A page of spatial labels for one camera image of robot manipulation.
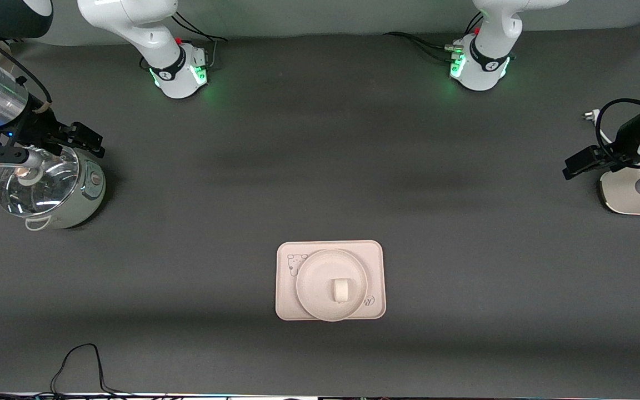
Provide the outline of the round beige plate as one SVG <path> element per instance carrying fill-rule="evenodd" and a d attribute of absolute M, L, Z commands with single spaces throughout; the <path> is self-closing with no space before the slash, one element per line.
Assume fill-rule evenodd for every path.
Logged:
<path fill-rule="evenodd" d="M 348 278 L 349 301 L 333 301 L 332 281 Z M 353 254 L 342 249 L 313 253 L 301 265 L 296 281 L 297 298 L 310 316 L 325 322 L 349 319 L 362 306 L 368 294 L 365 267 Z"/>

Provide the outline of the pink rabbit print tray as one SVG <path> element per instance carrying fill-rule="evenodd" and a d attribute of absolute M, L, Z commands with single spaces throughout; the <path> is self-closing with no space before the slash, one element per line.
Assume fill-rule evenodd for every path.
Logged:
<path fill-rule="evenodd" d="M 283 243 L 277 251 L 275 312 L 283 321 L 319 321 L 310 316 L 297 298 L 296 281 L 301 265 L 310 255 L 324 249 L 348 251 L 366 270 L 369 289 L 360 309 L 345 321 L 371 321 L 386 312 L 384 255 L 380 243 L 372 240 L 310 241 Z"/>

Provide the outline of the green electric cooking pot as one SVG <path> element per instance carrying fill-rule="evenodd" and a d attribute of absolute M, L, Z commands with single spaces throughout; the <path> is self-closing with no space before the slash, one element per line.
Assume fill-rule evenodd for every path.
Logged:
<path fill-rule="evenodd" d="M 67 229 L 88 220 L 101 205 L 106 180 L 102 168 L 90 156 L 76 152 L 79 160 L 78 184 L 61 205 L 44 214 L 25 218 L 29 231 Z"/>

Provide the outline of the white two-slot toaster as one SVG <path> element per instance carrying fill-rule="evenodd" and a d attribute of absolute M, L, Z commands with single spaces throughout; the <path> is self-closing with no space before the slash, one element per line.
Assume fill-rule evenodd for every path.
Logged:
<path fill-rule="evenodd" d="M 605 172 L 599 180 L 605 207 L 614 213 L 640 216 L 640 193 L 637 192 L 639 180 L 640 169 Z"/>

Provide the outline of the glass pot lid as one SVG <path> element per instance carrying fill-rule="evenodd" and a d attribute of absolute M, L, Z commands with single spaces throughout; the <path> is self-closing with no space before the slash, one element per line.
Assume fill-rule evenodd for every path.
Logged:
<path fill-rule="evenodd" d="M 5 167 L 0 172 L 0 205 L 8 213 L 27 218 L 51 212 L 61 205 L 78 184 L 79 160 L 71 147 L 56 156 L 43 149 L 38 167 Z"/>

